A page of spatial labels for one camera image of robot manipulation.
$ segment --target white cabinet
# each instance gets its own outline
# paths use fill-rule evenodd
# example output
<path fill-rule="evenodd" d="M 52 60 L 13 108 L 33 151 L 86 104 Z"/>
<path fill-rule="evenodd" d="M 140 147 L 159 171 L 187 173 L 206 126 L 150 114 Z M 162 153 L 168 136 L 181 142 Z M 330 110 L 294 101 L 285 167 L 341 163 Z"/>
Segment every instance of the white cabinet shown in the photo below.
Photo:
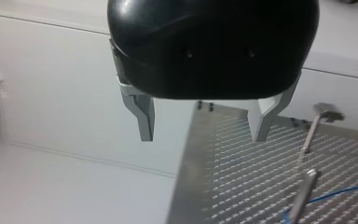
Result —
<path fill-rule="evenodd" d="M 303 69 L 295 95 L 282 115 L 312 119 L 312 106 L 320 102 L 333 104 L 345 114 L 334 125 L 358 130 L 358 78 Z"/>
<path fill-rule="evenodd" d="M 172 175 L 194 102 L 156 100 L 155 141 L 123 105 L 108 35 L 0 17 L 0 106 L 10 142 Z"/>

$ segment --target metal rod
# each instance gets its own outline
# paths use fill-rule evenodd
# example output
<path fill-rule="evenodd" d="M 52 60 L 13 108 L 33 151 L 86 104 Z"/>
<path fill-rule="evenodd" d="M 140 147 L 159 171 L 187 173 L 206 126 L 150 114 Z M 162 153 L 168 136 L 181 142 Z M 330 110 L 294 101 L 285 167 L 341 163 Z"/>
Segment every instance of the metal rod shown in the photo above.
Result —
<path fill-rule="evenodd" d="M 316 182 L 319 176 L 320 172 L 315 169 L 307 171 L 304 182 L 289 213 L 291 224 L 297 224 L 297 222 L 300 220 L 305 206 L 310 201 L 310 195 L 316 186 Z"/>

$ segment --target white cupboard door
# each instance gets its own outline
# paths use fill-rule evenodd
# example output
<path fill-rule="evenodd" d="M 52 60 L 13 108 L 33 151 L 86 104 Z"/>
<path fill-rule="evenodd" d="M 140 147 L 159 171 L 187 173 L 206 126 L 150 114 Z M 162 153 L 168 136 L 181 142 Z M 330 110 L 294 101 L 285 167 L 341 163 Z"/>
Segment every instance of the white cupboard door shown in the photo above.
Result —
<path fill-rule="evenodd" d="M 0 17 L 0 103 L 7 138 L 172 175 L 194 102 L 156 100 L 155 141 L 123 105 L 109 36 Z"/>

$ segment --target metal tool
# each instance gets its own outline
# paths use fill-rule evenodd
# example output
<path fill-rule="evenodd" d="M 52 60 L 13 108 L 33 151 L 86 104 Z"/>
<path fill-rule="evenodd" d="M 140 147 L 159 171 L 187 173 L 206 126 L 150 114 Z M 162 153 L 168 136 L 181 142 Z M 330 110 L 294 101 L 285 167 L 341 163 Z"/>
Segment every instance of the metal tool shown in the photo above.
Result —
<path fill-rule="evenodd" d="M 327 123 L 333 123 L 336 120 L 344 120 L 344 115 L 338 111 L 334 105 L 319 103 L 313 106 L 315 110 L 315 118 L 313 119 L 312 124 L 310 125 L 310 131 L 308 132 L 307 138 L 305 139 L 304 146 L 301 148 L 300 154 L 298 156 L 298 161 L 296 164 L 296 171 L 298 172 L 299 167 L 304 161 L 305 155 L 310 153 L 310 146 L 312 139 L 316 134 L 319 123 L 321 119 L 326 119 Z"/>
<path fill-rule="evenodd" d="M 310 201 L 310 195 L 312 194 L 320 175 L 321 173 L 315 169 L 306 172 L 301 189 L 298 192 L 295 203 L 289 213 L 290 224 L 297 224 L 300 220 L 305 206 Z"/>

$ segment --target shelf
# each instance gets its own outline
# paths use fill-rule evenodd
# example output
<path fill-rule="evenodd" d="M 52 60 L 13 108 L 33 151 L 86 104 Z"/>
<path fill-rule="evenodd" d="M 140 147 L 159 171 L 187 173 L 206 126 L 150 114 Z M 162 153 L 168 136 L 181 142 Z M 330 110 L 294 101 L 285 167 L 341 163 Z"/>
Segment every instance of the shelf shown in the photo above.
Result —
<path fill-rule="evenodd" d="M 109 35 L 103 4 L 95 5 L 87 11 L 86 7 L 10 1 L 0 3 L 0 16 Z M 358 77 L 358 4 L 321 0 L 320 5 L 320 27 L 305 67 Z"/>

